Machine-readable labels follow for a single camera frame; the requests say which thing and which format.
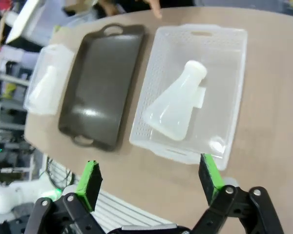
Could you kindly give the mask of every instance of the dark gray tray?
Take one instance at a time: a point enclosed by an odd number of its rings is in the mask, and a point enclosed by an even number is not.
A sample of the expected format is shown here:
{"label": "dark gray tray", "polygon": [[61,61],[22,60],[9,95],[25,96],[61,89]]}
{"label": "dark gray tray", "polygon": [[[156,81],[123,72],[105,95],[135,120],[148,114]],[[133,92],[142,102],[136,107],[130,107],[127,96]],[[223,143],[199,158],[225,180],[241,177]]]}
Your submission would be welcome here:
{"label": "dark gray tray", "polygon": [[[121,34],[109,34],[111,28]],[[142,25],[107,25],[87,34],[78,50],[67,85],[59,130],[79,146],[113,150],[137,56]]]}

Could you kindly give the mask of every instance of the plastic flask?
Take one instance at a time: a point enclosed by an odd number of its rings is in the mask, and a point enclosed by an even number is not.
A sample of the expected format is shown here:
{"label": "plastic flask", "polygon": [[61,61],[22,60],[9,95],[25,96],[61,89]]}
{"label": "plastic flask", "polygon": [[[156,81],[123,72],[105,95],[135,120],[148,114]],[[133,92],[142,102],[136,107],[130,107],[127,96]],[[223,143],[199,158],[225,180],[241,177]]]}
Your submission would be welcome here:
{"label": "plastic flask", "polygon": [[176,141],[183,140],[197,99],[202,92],[205,93],[205,90],[199,89],[199,84],[206,75],[204,65],[188,61],[179,78],[146,108],[143,120],[165,136]]}

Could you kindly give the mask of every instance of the finger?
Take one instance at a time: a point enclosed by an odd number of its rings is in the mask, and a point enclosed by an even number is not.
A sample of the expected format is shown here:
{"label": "finger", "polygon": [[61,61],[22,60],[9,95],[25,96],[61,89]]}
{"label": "finger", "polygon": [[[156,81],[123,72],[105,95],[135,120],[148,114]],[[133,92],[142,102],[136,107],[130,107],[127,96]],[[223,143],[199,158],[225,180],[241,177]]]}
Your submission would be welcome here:
{"label": "finger", "polygon": [[161,5],[159,0],[148,0],[148,3],[156,16],[156,18],[161,19],[162,18],[162,13],[161,13]]}
{"label": "finger", "polygon": [[113,4],[108,4],[104,7],[105,13],[107,16],[115,16],[118,15],[120,12],[117,7]]}

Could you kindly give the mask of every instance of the tray handle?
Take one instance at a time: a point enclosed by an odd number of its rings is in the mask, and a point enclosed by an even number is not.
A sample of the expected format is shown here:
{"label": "tray handle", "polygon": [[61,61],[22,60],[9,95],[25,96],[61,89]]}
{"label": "tray handle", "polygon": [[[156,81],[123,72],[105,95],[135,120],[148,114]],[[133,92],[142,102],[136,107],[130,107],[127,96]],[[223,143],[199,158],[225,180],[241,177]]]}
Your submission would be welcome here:
{"label": "tray handle", "polygon": [[79,136],[71,136],[72,142],[80,147],[91,147],[93,145],[94,140],[88,139],[82,135]]}
{"label": "tray handle", "polygon": [[[122,30],[121,33],[111,33],[107,34],[106,30],[109,28],[118,27]],[[111,23],[106,26],[104,26],[100,31],[98,31],[99,35],[103,35],[104,37],[114,36],[114,35],[126,35],[126,34],[139,34],[144,32],[144,26],[143,25],[122,25],[119,23]]]}

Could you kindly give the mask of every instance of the basket handle hole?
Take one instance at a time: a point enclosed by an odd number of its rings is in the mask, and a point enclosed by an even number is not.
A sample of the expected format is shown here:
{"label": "basket handle hole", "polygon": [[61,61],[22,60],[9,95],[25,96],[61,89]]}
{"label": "basket handle hole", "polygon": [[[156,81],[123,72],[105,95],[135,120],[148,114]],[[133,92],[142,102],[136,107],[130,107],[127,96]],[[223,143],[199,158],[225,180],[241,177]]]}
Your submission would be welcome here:
{"label": "basket handle hole", "polygon": [[204,36],[204,37],[212,37],[213,36],[213,33],[204,32],[204,31],[192,31],[191,34],[194,36]]}

